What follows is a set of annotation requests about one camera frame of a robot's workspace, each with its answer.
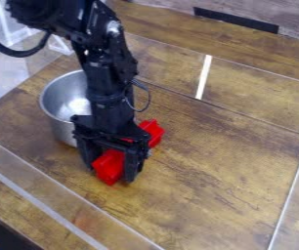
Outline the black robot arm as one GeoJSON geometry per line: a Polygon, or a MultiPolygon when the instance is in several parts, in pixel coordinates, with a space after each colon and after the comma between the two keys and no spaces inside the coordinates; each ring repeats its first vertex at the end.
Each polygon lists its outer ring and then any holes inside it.
{"type": "Polygon", "coordinates": [[[149,156],[149,133],[135,123],[138,62],[115,13],[99,0],[6,0],[6,8],[17,22],[70,41],[90,109],[71,116],[77,149],[86,164],[109,149],[122,152],[121,179],[130,183],[149,156]]]}

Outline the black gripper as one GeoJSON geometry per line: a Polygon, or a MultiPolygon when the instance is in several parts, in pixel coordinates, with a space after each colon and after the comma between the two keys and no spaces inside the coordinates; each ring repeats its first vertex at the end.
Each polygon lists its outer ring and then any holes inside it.
{"type": "Polygon", "coordinates": [[[122,150],[130,140],[135,146],[125,151],[123,180],[130,183],[142,171],[149,150],[149,133],[134,122],[134,99],[89,99],[90,115],[73,115],[73,137],[85,166],[101,156],[105,148],[122,150]]]}

